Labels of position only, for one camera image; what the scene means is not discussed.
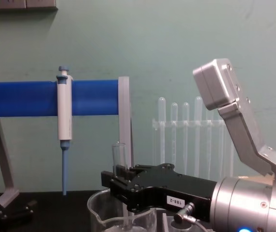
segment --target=micropipette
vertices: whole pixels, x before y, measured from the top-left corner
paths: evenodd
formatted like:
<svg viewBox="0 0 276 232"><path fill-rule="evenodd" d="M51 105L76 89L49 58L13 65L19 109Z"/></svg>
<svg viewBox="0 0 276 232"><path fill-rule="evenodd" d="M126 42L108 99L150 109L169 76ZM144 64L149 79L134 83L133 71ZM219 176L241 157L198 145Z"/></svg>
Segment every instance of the micropipette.
<svg viewBox="0 0 276 232"><path fill-rule="evenodd" d="M62 193L67 194L67 155L72 140L72 76L67 67L60 66L61 75L57 75L57 111L58 137L62 150Z"/></svg>

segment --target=robotic arm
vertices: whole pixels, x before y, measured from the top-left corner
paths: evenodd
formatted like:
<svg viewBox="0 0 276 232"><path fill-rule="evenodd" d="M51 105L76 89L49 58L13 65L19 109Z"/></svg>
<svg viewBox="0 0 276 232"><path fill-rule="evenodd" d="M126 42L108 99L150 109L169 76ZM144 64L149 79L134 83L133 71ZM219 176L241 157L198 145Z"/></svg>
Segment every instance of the robotic arm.
<svg viewBox="0 0 276 232"><path fill-rule="evenodd" d="M268 147L228 59L215 59L193 71L207 109L218 109L238 156L262 175L275 174L273 185L239 178L216 183L173 171L172 164L118 166L102 172L102 185L132 212L160 207L175 221L210 222L217 232L276 232L276 151Z"/></svg>

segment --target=wall outlet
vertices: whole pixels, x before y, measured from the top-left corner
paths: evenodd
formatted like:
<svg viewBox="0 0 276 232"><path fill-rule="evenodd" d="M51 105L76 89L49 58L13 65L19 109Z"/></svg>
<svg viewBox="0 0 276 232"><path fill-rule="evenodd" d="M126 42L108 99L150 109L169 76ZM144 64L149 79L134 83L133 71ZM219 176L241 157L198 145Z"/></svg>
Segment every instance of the wall outlet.
<svg viewBox="0 0 276 232"><path fill-rule="evenodd" d="M55 7L56 0L26 0L27 8Z"/></svg>
<svg viewBox="0 0 276 232"><path fill-rule="evenodd" d="M0 0L0 9L26 8L26 0Z"/></svg>

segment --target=green wall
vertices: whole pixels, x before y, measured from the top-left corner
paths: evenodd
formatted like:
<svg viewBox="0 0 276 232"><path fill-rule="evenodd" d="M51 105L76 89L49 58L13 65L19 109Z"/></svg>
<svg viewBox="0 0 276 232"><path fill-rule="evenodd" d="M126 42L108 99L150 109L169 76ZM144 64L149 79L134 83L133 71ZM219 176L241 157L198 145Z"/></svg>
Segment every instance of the green wall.
<svg viewBox="0 0 276 232"><path fill-rule="evenodd" d="M136 163L152 162L156 101L198 95L192 70L229 58L276 149L276 1L60 0L56 13L0 14L0 81L130 76ZM57 119L2 119L21 191L61 190ZM69 190L100 188L110 170L117 116L75 117ZM247 174L242 166L240 173Z"/></svg>

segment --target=screw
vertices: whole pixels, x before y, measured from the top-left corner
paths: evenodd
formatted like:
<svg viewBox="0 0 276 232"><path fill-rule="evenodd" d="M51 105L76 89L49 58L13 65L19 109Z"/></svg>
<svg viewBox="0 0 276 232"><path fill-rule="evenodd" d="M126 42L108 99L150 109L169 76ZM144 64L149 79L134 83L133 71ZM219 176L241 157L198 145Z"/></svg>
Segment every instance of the screw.
<svg viewBox="0 0 276 232"><path fill-rule="evenodd" d="M267 207L267 203L266 202L261 202L261 207L262 208L266 208Z"/></svg>

